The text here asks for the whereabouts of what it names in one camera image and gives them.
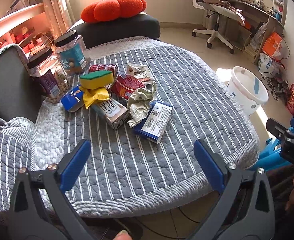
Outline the red drink can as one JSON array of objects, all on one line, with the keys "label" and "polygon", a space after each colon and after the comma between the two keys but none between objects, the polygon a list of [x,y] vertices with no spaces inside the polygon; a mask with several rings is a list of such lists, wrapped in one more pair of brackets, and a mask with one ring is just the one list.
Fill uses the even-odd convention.
[{"label": "red drink can", "polygon": [[92,72],[96,72],[99,70],[111,71],[114,79],[116,79],[119,74],[118,66],[116,64],[91,64],[88,72],[92,73]]}]

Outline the pink lit shelf unit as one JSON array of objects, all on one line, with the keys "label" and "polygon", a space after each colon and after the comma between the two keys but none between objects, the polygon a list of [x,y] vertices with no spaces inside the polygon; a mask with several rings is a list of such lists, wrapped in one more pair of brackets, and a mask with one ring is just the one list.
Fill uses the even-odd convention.
[{"label": "pink lit shelf unit", "polygon": [[0,47],[1,42],[18,45],[26,42],[27,37],[19,42],[16,40],[16,37],[22,34],[23,27],[26,27],[29,33],[34,35],[46,34],[50,31],[43,3],[20,9],[0,19]]}]

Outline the white snack packet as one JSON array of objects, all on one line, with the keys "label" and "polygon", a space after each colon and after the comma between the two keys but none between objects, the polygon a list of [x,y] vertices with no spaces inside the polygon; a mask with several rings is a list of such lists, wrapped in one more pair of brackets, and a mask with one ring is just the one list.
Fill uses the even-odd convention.
[{"label": "white snack packet", "polygon": [[144,83],[145,85],[151,84],[155,81],[151,70],[148,66],[145,65],[128,63],[126,74],[135,77],[137,80]]}]

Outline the orange cardboard box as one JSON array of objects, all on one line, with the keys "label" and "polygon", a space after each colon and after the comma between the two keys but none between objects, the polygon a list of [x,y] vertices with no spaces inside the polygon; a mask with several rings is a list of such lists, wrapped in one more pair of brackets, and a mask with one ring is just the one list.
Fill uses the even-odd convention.
[{"label": "orange cardboard box", "polygon": [[288,47],[285,40],[278,35],[278,33],[273,32],[265,41],[262,51],[264,54],[268,55],[273,60],[282,60],[288,52]]}]

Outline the grey striped quilted cover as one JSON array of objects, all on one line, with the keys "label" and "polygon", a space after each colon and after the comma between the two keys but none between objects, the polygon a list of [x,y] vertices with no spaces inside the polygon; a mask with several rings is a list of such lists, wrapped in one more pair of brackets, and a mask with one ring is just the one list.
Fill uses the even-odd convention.
[{"label": "grey striped quilted cover", "polygon": [[74,209],[87,217],[131,217],[172,209],[210,192],[193,153],[202,140],[225,162],[254,165],[259,138],[249,118],[215,72],[191,51],[143,37],[94,47],[95,63],[148,66],[159,101],[173,110],[164,135],[153,143],[128,125],[112,129],[92,109],[67,112],[60,103],[37,99],[5,103],[0,114],[0,212],[10,205],[18,170],[42,170],[58,163],[81,139],[91,155],[67,192]]}]

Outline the dark grey sofa cushion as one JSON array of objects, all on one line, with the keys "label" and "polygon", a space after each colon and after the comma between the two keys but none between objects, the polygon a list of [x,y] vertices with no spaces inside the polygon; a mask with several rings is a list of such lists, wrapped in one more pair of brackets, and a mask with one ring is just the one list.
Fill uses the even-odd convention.
[{"label": "dark grey sofa cushion", "polygon": [[159,21],[145,13],[109,22],[86,23],[79,20],[70,30],[76,30],[83,37],[88,49],[124,38],[142,36],[158,39],[161,35]]}]

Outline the yellow snack wrapper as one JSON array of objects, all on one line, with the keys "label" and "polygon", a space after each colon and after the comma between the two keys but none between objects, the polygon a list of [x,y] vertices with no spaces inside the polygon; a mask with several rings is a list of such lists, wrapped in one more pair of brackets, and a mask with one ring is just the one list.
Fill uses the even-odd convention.
[{"label": "yellow snack wrapper", "polygon": [[110,98],[109,93],[105,87],[97,88],[94,90],[79,86],[79,89],[83,92],[83,101],[86,109],[89,109],[91,105],[108,100]]}]

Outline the purple label nut jar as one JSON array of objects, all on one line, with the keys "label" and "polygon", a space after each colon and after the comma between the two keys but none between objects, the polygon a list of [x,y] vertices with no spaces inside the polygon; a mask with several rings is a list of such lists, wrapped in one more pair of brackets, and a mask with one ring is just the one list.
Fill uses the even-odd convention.
[{"label": "purple label nut jar", "polygon": [[51,103],[58,103],[70,88],[67,74],[51,47],[32,55],[27,63],[27,71],[42,96]]}]

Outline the red tomato plush cushion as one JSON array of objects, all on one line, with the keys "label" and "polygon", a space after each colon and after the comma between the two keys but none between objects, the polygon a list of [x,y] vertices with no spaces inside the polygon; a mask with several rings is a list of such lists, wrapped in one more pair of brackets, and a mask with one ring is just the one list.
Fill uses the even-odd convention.
[{"label": "red tomato plush cushion", "polygon": [[136,16],[146,7],[146,0],[99,0],[85,7],[80,16],[86,23],[110,22]]}]

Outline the blue white barcode box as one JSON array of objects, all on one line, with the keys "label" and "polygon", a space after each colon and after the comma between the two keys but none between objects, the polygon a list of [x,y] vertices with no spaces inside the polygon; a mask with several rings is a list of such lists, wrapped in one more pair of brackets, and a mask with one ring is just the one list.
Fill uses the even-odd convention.
[{"label": "blue white barcode box", "polygon": [[172,110],[172,105],[168,103],[157,100],[150,102],[147,117],[134,127],[134,133],[158,144],[163,137]]}]

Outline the white office chair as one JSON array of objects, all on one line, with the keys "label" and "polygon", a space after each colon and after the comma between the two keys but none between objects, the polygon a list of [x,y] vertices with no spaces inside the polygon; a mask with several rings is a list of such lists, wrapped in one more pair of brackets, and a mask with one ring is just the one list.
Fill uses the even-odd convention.
[{"label": "white office chair", "polygon": [[229,47],[230,53],[233,54],[233,45],[220,33],[220,18],[230,19],[237,21],[240,25],[245,25],[245,18],[243,11],[231,5],[229,1],[222,0],[193,0],[193,7],[204,11],[203,24],[206,29],[194,29],[192,36],[196,37],[197,34],[208,35],[206,41],[207,48],[212,48],[212,42],[217,38]]}]

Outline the blue almond snack box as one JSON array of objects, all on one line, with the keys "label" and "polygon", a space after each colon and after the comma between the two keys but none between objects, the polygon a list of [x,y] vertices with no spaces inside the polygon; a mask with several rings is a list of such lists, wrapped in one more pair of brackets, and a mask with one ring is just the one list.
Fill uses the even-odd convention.
[{"label": "blue almond snack box", "polygon": [[72,88],[61,99],[61,103],[64,109],[67,112],[76,112],[77,110],[79,110],[81,107],[84,106],[83,95],[84,93],[80,89],[80,86]]}]

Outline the teal label snack jar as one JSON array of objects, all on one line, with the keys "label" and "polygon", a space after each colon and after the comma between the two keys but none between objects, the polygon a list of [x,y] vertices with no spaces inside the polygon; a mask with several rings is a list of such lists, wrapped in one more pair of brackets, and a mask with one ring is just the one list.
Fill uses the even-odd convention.
[{"label": "teal label snack jar", "polygon": [[84,39],[76,30],[58,37],[54,45],[55,53],[68,76],[82,74],[89,67],[90,58],[84,55],[87,50]]}]

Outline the white blue plastic bag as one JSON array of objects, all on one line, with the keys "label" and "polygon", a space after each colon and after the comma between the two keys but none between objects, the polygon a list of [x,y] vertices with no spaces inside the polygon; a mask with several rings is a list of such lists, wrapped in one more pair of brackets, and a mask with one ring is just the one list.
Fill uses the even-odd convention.
[{"label": "white blue plastic bag", "polygon": [[269,57],[267,54],[260,53],[259,59],[257,63],[258,71],[261,74],[271,74],[276,75],[280,74],[280,67],[279,64],[274,61],[271,57]]}]

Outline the red snack bag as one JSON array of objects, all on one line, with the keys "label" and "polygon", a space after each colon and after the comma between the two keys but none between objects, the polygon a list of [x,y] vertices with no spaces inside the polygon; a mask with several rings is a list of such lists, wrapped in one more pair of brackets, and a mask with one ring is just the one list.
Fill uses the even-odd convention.
[{"label": "red snack bag", "polygon": [[123,77],[119,75],[111,86],[110,92],[127,100],[139,88],[145,88],[145,85],[134,76]]}]

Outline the blue plastic stool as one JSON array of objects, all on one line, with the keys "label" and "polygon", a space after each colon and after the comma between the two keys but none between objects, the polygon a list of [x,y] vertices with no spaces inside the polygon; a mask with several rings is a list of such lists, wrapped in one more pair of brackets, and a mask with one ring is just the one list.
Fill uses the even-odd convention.
[{"label": "blue plastic stool", "polygon": [[[288,132],[294,133],[294,130],[290,126],[287,128]],[[265,142],[266,146],[263,151],[259,154],[259,158],[257,163],[251,170],[255,170],[256,168],[263,168],[265,171],[273,170],[276,168],[284,167],[291,164],[286,159],[283,159],[280,156],[281,152],[281,140],[278,140],[276,137],[270,138]]]}]

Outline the milk carton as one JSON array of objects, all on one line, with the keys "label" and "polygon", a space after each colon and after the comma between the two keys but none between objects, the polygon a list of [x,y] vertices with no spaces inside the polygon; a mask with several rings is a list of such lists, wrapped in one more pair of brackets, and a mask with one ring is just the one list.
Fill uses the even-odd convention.
[{"label": "milk carton", "polygon": [[112,98],[92,104],[91,108],[114,130],[129,119],[129,110]]}]

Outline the white paper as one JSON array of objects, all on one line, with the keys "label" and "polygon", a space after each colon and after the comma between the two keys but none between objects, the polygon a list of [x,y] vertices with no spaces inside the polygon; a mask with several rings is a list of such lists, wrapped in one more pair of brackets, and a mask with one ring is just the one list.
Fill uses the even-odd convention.
[{"label": "white paper", "polygon": [[134,128],[148,116],[150,103],[156,100],[157,84],[153,81],[146,88],[137,88],[127,100],[127,109],[131,119],[128,121],[130,128]]}]

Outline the white plastic trash bucket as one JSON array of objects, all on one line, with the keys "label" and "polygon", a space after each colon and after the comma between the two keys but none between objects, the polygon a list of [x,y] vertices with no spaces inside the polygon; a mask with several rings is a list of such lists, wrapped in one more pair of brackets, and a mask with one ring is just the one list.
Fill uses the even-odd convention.
[{"label": "white plastic trash bucket", "polygon": [[268,102],[269,94],[262,81],[249,70],[235,66],[227,88],[247,116]]}]

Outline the wooden desk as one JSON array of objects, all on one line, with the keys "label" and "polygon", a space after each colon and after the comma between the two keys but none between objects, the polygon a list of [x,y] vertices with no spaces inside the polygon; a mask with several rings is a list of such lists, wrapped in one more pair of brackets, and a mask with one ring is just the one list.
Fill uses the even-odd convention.
[{"label": "wooden desk", "polygon": [[231,4],[243,11],[246,21],[255,29],[259,29],[263,23],[266,31],[257,49],[249,48],[249,42],[245,42],[243,51],[252,63],[257,63],[259,54],[266,39],[273,33],[283,33],[287,14],[288,0],[231,0]]}]

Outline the green yellow sponge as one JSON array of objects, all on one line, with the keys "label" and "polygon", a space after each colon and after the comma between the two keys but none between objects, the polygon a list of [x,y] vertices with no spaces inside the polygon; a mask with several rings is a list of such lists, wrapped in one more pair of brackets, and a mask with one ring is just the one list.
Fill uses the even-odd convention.
[{"label": "green yellow sponge", "polygon": [[95,90],[113,83],[114,77],[110,70],[98,70],[80,76],[80,85],[86,89]]}]

